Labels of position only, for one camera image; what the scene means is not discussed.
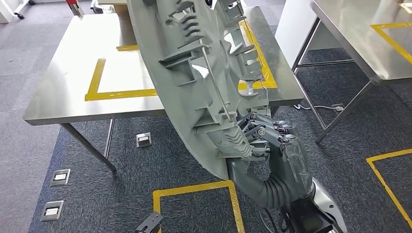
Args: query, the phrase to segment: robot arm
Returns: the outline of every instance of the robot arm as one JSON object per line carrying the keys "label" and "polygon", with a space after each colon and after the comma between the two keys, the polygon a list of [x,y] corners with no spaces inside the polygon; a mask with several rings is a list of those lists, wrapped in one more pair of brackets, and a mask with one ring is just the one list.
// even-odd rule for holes
{"label": "robot arm", "polygon": [[264,140],[270,145],[271,170],[268,180],[261,181],[247,172],[242,159],[227,159],[229,178],[238,188],[260,207],[280,209],[288,227],[297,233],[347,232],[332,199],[327,201],[328,207],[337,209],[334,215],[316,203],[316,195],[329,195],[312,179],[308,158],[291,125],[285,121],[272,123],[270,118],[254,112],[240,119],[238,125],[250,142]]}

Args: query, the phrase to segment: table leg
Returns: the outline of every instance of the table leg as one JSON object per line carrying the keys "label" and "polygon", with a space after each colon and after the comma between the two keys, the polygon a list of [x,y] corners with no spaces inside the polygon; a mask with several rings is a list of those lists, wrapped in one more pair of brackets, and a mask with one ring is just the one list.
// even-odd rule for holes
{"label": "table leg", "polygon": [[298,64],[296,68],[320,67],[320,66],[340,65],[340,64],[348,64],[348,63],[355,63],[355,61],[353,59],[345,59],[345,60],[338,60],[338,61],[312,62],[312,63]]}
{"label": "table leg", "polygon": [[68,3],[69,8],[74,16],[82,16],[84,15],[82,8],[80,7],[79,3],[76,1],[75,3]]}
{"label": "table leg", "polygon": [[104,157],[106,159],[109,159],[110,144],[112,142],[114,126],[115,126],[115,120],[111,119],[110,120],[110,126],[109,126],[109,133],[107,134],[106,146],[104,147]]}
{"label": "table leg", "polygon": [[316,110],[315,106],[313,105],[312,101],[310,100],[308,94],[306,93],[306,90],[303,88],[302,84],[300,83],[300,81],[298,80],[298,78],[296,77],[296,75],[294,75],[294,76],[295,76],[295,79],[296,79],[297,84],[298,84],[299,87],[300,87],[300,90],[302,90],[303,96],[305,97],[306,101],[307,101],[308,104],[309,104],[310,109],[312,109],[313,113],[315,114],[316,119],[318,119],[319,124],[321,124],[322,129],[325,130],[325,129],[326,129],[326,125],[325,125],[325,123],[323,122],[321,116],[319,115],[318,111]]}
{"label": "table leg", "polygon": [[272,106],[270,108],[271,110],[271,117],[273,118],[273,116],[276,114],[277,110],[279,109],[279,106]]}
{"label": "table leg", "polygon": [[358,104],[362,96],[373,86],[372,82],[369,81],[360,92],[349,102],[349,104],[344,108],[341,113],[326,127],[326,129],[317,137],[316,143],[319,143],[327,133],[329,133],[348,113]]}
{"label": "table leg", "polygon": [[65,130],[67,130],[74,138],[76,138],[88,151],[90,151],[96,158],[106,164],[110,170],[116,171],[115,166],[106,159],[93,145],[83,137],[70,123],[60,124]]}
{"label": "table leg", "polygon": [[317,17],[315,19],[315,22],[313,23],[312,28],[309,31],[308,36],[305,39],[305,42],[302,45],[302,48],[300,48],[300,51],[295,59],[295,62],[292,65],[292,72],[296,73],[296,69],[298,68],[298,65],[300,65],[300,62],[302,61],[303,56],[306,54],[306,51],[308,50],[310,41],[313,38],[313,35],[315,34],[316,29],[319,27],[321,20]]}

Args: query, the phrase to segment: metal rod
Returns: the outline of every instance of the metal rod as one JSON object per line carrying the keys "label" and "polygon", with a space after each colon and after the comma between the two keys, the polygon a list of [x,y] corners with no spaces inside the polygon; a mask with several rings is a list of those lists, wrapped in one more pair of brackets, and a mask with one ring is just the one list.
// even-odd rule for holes
{"label": "metal rod", "polygon": [[347,64],[347,63],[354,63],[354,62],[355,61],[353,59],[339,60],[339,61],[327,61],[327,62],[313,62],[313,63],[299,64],[296,66],[296,68],[328,66],[328,65]]}
{"label": "metal rod", "polygon": [[339,113],[339,115],[333,119],[333,121],[327,126],[327,128],[317,137],[316,143],[319,143],[327,133],[329,133],[348,113],[358,104],[362,96],[372,88],[373,83],[369,81],[358,94],[349,102],[349,104]]}
{"label": "metal rod", "polygon": [[115,119],[110,119],[109,133],[107,134],[106,146],[104,147],[104,157],[109,159],[110,144],[112,142],[113,128],[115,126]]}
{"label": "metal rod", "polygon": [[308,36],[305,39],[305,42],[302,45],[302,48],[300,48],[300,51],[295,59],[295,62],[292,65],[292,72],[295,73],[297,69],[297,65],[300,64],[302,61],[303,56],[306,54],[306,51],[308,50],[309,44],[311,40],[313,39],[313,35],[315,34],[316,29],[319,27],[321,20],[317,17],[315,19],[315,22],[313,23],[312,28],[309,31]]}
{"label": "metal rod", "polygon": [[115,166],[106,159],[93,145],[83,137],[70,123],[60,124],[65,130],[67,130],[74,138],[76,138],[86,149],[91,152],[96,158],[102,161],[104,164],[109,167],[113,172],[116,171]]}
{"label": "metal rod", "polygon": [[219,90],[219,87],[218,87],[218,85],[217,85],[217,83],[216,83],[215,76],[213,75],[212,67],[210,66],[209,59],[207,58],[205,47],[202,47],[202,53],[203,53],[203,57],[204,57],[205,62],[206,62],[207,69],[209,70],[209,74],[210,74],[210,77],[211,77],[211,79],[212,79],[213,86],[215,87],[215,90],[216,90],[216,93],[218,94],[220,103],[222,104],[224,113],[226,114],[227,119],[228,119],[230,122],[232,122],[232,119],[230,118],[229,111],[228,111],[227,108],[226,108],[226,104],[224,103],[223,97],[222,97],[222,95],[221,95],[221,93],[220,93],[220,90]]}
{"label": "metal rod", "polygon": [[[249,28],[249,24],[246,22],[246,20],[243,20],[244,24],[245,24],[245,30],[247,31],[247,33],[249,34],[249,38],[252,39],[252,43],[254,46],[256,46],[257,42],[253,40],[253,36],[250,34],[250,31],[252,29]],[[260,57],[260,54],[257,53],[257,57],[259,59],[259,64],[260,64],[260,69],[263,68],[263,64],[262,64],[262,58]],[[266,105],[266,115],[269,116],[269,90],[265,87],[265,85],[263,84],[263,74],[260,75],[260,85],[262,85],[263,89],[265,89],[266,91],[266,99],[268,99],[268,105]]]}
{"label": "metal rod", "polygon": [[309,98],[308,94],[306,93],[305,89],[303,88],[302,84],[297,79],[296,75],[294,75],[294,77],[295,77],[295,79],[297,81],[297,84],[299,85],[300,89],[302,90],[303,96],[305,97],[306,101],[308,102],[310,109],[312,109],[313,113],[315,114],[316,119],[318,119],[319,124],[321,124],[322,129],[325,130],[326,125],[323,122],[321,116],[319,115],[318,111],[316,110],[315,106],[313,105],[312,101],[310,100],[310,98]]}

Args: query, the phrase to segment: yellow tape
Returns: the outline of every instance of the yellow tape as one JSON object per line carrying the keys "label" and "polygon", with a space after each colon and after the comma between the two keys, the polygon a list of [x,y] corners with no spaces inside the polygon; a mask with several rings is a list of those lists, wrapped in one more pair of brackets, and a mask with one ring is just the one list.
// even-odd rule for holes
{"label": "yellow tape", "polygon": [[[253,31],[250,29],[248,23],[240,22],[240,26],[243,27],[243,30],[246,32],[246,36],[249,40],[250,44],[255,45],[255,49],[259,54],[259,58],[257,59],[261,66],[262,66],[262,75],[264,78],[263,85],[266,88],[277,88],[275,79],[273,78],[272,72],[269,68],[269,65],[263,55],[262,50],[256,40]],[[138,50],[139,47],[137,45],[128,45],[128,46],[118,46],[116,47],[117,51],[132,51]],[[157,96],[155,89],[144,89],[144,90],[132,90],[132,91],[117,91],[117,92],[103,92],[98,93],[100,80],[103,74],[103,68],[106,59],[101,58],[98,59],[96,68],[94,70],[94,74],[92,80],[90,82],[90,87],[85,95],[85,101],[93,101],[93,100],[112,100],[112,99],[121,99],[121,98],[133,98],[133,97],[147,97],[147,96]],[[262,85],[260,82],[255,82],[253,84],[253,89],[262,89]],[[247,85],[245,83],[240,83],[238,85],[239,90],[247,90]]]}
{"label": "yellow tape", "polygon": [[[260,65],[262,67],[262,75],[264,78],[263,85],[266,88],[277,88],[275,79],[273,78],[272,72],[269,68],[269,65],[265,59],[265,56],[263,55],[262,50],[260,49],[258,40],[256,40],[255,34],[253,34],[253,31],[250,29],[250,25],[248,22],[239,22],[239,25],[243,28],[243,30],[246,32],[246,37],[249,40],[250,44],[255,45],[255,49],[257,53],[259,54],[258,56],[258,61],[260,62]],[[255,82],[252,85],[253,89],[262,89],[262,84],[260,82]],[[238,85],[239,90],[247,90],[247,85],[245,83],[240,83]]]}
{"label": "yellow tape", "polygon": [[238,196],[236,195],[235,185],[232,181],[219,181],[214,183],[204,183],[204,184],[197,184],[191,186],[184,186],[178,188],[170,188],[170,189],[163,189],[163,190],[155,190],[153,191],[153,210],[160,213],[160,198],[165,196],[173,196],[178,194],[185,194],[185,193],[192,193],[192,192],[199,192],[217,188],[229,188],[230,199],[232,202],[233,213],[235,215],[235,222],[236,227],[239,233],[245,233],[242,215],[240,213],[239,201]]}
{"label": "yellow tape", "polygon": [[369,166],[372,168],[372,170],[375,173],[376,177],[382,183],[383,187],[385,187],[386,192],[388,193],[388,195],[390,196],[392,201],[395,203],[396,207],[398,208],[398,210],[400,211],[400,213],[402,214],[404,219],[408,222],[409,227],[412,229],[412,220],[409,218],[408,214],[403,209],[402,205],[399,203],[398,199],[396,198],[396,196],[394,195],[394,193],[392,192],[390,187],[386,184],[383,177],[381,176],[381,174],[379,173],[379,171],[376,169],[375,165],[373,164],[374,161],[378,161],[378,160],[382,160],[382,159],[386,159],[386,158],[392,158],[392,157],[405,155],[405,154],[409,154],[409,153],[412,153],[412,149],[401,150],[401,151],[396,151],[396,152],[392,152],[392,153],[377,155],[377,156],[374,156],[374,157],[367,158],[366,161],[369,164]]}
{"label": "yellow tape", "polygon": [[401,28],[412,27],[412,22],[407,23],[387,23],[387,24],[374,24],[371,27],[386,40],[400,55],[402,55],[409,63],[412,64],[412,55],[410,55],[402,46],[400,46],[395,40],[388,36],[382,29],[384,28]]}
{"label": "yellow tape", "polygon": [[399,3],[399,6],[402,7],[406,12],[409,14],[412,14],[412,2],[404,2],[404,3]]}
{"label": "yellow tape", "polygon": [[117,51],[119,51],[119,52],[122,52],[122,51],[133,51],[133,50],[139,50],[139,46],[137,46],[137,45],[117,46],[116,49],[117,49]]}
{"label": "yellow tape", "polygon": [[[118,51],[132,51],[138,50],[137,45],[119,46],[116,47]],[[113,100],[121,98],[143,97],[143,96],[157,96],[155,89],[143,89],[132,91],[114,91],[114,92],[102,92],[98,93],[100,80],[102,79],[104,65],[106,59],[100,58],[97,60],[96,67],[94,68],[93,77],[90,82],[89,90],[85,95],[85,101],[93,100]]]}

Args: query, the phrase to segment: black clamp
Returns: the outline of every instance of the black clamp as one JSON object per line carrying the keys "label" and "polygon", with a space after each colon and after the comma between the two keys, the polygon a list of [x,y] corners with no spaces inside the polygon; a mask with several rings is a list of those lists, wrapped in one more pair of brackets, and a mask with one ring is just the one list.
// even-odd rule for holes
{"label": "black clamp", "polygon": [[157,233],[160,230],[162,220],[163,216],[153,211],[153,213],[137,227],[135,233]]}

